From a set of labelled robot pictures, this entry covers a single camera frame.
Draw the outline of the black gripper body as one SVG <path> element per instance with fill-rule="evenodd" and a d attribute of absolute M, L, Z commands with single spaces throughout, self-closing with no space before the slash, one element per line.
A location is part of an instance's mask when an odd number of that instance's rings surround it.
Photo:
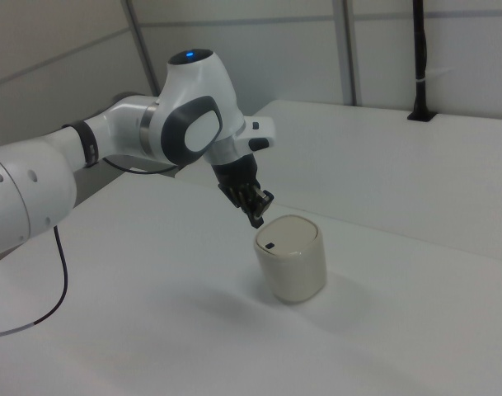
<path fill-rule="evenodd" d="M 256 179 L 257 163 L 253 154 L 223 165 L 212 165 L 220 189 L 238 189 L 240 186 L 260 186 Z"/>

